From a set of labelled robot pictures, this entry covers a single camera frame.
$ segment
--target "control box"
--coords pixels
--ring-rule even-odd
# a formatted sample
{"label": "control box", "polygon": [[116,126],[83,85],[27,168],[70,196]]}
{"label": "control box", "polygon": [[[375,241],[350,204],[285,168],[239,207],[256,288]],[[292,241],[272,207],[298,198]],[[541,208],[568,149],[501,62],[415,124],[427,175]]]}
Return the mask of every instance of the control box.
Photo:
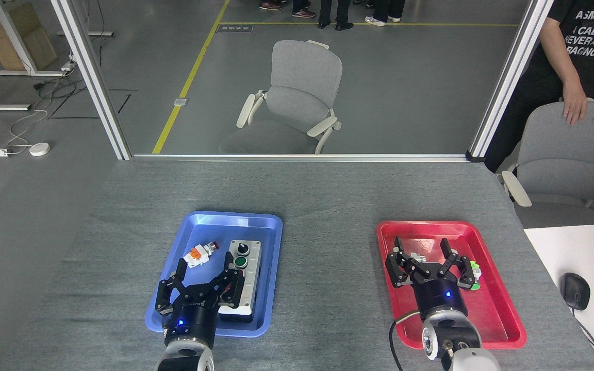
{"label": "control box", "polygon": [[240,305],[233,309],[228,306],[219,307],[219,317],[222,321],[251,322],[254,320],[254,301],[256,283],[260,268],[260,241],[233,240],[228,251],[233,254],[235,268],[244,272],[244,289],[240,298]]}

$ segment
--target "gray chair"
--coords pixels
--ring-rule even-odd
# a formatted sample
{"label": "gray chair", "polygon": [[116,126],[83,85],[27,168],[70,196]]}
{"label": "gray chair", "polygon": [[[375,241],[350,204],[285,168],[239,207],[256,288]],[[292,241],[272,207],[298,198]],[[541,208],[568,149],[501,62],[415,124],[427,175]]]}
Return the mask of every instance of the gray chair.
{"label": "gray chair", "polygon": [[[247,97],[238,117],[240,130],[219,144],[219,152],[319,154],[333,130],[340,130],[332,107],[341,75],[342,63],[327,45],[277,42],[271,87]],[[269,117],[254,120],[262,103]]]}
{"label": "gray chair", "polygon": [[524,228],[594,225],[594,102],[576,125],[565,122],[563,105],[547,104],[531,113],[516,176],[501,174]]}

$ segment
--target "white round device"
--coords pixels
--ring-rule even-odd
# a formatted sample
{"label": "white round device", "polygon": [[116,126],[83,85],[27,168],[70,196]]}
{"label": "white round device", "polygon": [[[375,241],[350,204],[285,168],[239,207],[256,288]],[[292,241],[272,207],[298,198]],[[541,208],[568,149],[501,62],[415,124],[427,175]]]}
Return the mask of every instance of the white round device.
{"label": "white round device", "polygon": [[29,148],[29,153],[32,156],[42,156],[47,152],[50,152],[50,145],[45,142],[37,143]]}

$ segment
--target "green button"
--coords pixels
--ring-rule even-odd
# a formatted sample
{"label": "green button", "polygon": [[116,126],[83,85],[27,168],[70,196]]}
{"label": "green button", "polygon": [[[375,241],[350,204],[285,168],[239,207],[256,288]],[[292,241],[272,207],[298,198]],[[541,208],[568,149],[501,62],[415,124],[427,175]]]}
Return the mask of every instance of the green button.
{"label": "green button", "polygon": [[246,267],[247,258],[245,258],[244,256],[238,256],[237,258],[235,258],[235,265],[237,265],[239,268]]}

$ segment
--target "cardboard box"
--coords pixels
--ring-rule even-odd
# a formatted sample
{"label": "cardboard box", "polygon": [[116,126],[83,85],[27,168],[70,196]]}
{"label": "cardboard box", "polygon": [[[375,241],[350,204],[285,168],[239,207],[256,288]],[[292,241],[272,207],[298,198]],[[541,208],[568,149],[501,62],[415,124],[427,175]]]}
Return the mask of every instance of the cardboard box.
{"label": "cardboard box", "polygon": [[0,62],[2,62],[2,66],[5,70],[26,70],[8,38],[0,38]]}
{"label": "cardboard box", "polygon": [[[31,5],[31,3],[6,3],[4,4],[4,9],[8,11],[10,20],[21,37],[29,35],[29,33],[42,26],[42,24],[40,24],[40,19],[38,19],[38,15],[36,14],[36,11],[34,10],[34,7]],[[0,22],[0,38],[5,37],[8,36],[6,35],[6,31],[4,30],[2,23]]]}
{"label": "cardboard box", "polygon": [[38,70],[44,70],[56,61],[56,52],[45,28],[36,28],[35,31],[23,37],[23,42]]}
{"label": "cardboard box", "polygon": [[[10,20],[17,29],[22,42],[29,51],[31,60],[36,70],[44,70],[56,61],[56,53],[47,35],[47,31],[40,24],[38,15],[31,3],[6,3]],[[2,23],[0,22],[0,62],[5,70],[24,71],[24,63],[19,59],[12,43],[9,40]]]}

